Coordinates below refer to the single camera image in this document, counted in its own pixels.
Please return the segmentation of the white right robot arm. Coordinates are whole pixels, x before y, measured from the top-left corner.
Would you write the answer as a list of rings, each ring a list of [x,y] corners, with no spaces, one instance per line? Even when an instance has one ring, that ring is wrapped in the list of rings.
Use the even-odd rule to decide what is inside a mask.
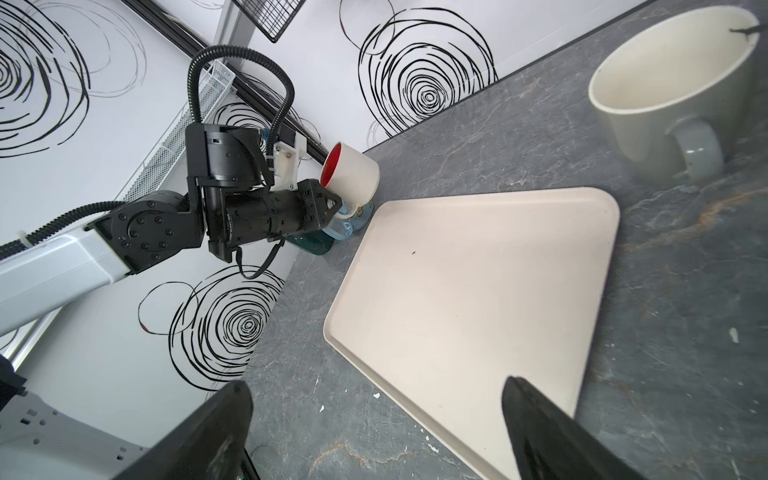
[[[256,479],[245,449],[253,413],[245,382],[227,383],[152,448],[75,420],[25,387],[1,361],[4,479]],[[502,411],[523,479],[638,479],[627,465],[522,377]]]

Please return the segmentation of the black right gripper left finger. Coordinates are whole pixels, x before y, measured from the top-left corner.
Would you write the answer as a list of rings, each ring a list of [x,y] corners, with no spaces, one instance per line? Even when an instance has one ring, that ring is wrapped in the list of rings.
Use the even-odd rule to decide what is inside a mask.
[[[117,477],[252,479],[245,449],[252,413],[247,384],[229,382]]]

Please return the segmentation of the blue butterfly mug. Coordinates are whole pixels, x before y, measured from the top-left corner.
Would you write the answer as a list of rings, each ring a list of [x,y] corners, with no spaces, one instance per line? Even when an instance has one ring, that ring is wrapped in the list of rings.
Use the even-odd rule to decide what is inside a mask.
[[[358,208],[354,215],[340,219],[334,216],[330,223],[323,229],[323,232],[337,241],[344,241],[350,238],[355,232],[360,231],[373,215],[374,202],[370,201],[364,206]]]

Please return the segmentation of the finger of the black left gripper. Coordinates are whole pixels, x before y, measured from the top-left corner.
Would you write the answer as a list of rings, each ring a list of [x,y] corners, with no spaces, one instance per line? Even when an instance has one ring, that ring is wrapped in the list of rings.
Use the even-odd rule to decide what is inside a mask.
[[[320,201],[320,213],[322,214],[321,224],[328,225],[342,206],[343,200],[339,195],[330,190],[323,189],[322,200]]]

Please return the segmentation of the cream white mug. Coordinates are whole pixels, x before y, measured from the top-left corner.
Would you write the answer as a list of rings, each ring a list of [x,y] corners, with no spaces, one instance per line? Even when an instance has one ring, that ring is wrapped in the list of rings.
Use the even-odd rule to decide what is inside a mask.
[[[344,214],[335,214],[343,220],[351,218],[358,209],[373,199],[379,181],[379,165],[342,142],[331,149],[320,176],[320,184],[340,196],[346,204]]]

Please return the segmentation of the grey mug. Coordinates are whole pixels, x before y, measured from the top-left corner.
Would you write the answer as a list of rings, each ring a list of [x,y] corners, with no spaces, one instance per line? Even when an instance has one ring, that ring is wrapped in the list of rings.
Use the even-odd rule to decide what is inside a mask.
[[[723,173],[752,97],[762,26],[741,7],[691,10],[637,34],[597,68],[588,98],[636,175],[699,183]]]

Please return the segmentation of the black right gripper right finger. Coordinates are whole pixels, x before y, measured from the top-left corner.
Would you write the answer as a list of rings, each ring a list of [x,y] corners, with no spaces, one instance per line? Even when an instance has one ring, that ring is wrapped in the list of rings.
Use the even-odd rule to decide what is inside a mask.
[[[640,479],[534,385],[510,376],[502,412],[522,479]]]

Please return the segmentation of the dark green mug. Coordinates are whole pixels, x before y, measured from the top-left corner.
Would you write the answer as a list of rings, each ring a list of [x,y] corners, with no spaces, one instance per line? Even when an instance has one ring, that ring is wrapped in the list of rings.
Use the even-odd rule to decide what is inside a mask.
[[[322,256],[331,250],[335,239],[324,231],[315,231],[289,236],[286,241],[312,255]]]

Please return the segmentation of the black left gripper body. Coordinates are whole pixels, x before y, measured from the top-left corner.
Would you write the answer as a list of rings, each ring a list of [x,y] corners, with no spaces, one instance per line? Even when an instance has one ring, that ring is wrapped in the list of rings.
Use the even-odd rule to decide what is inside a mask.
[[[305,179],[298,183],[296,194],[301,206],[301,217],[296,234],[321,231],[327,225],[322,225],[320,213],[320,201],[322,200],[323,187],[317,179]]]

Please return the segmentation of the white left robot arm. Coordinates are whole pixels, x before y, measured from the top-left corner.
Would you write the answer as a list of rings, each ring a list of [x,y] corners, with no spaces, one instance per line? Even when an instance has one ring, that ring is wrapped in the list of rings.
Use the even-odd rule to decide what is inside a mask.
[[[203,69],[238,58],[271,72],[283,101],[267,130],[203,121]],[[280,249],[292,237],[325,228],[339,195],[316,179],[296,181],[277,138],[295,98],[288,74],[266,55],[234,45],[202,49],[187,76],[191,123],[185,130],[187,190],[159,190],[132,202],[87,204],[1,248],[1,330],[14,331],[100,287],[146,271],[186,249],[207,246],[241,263],[246,244]]]

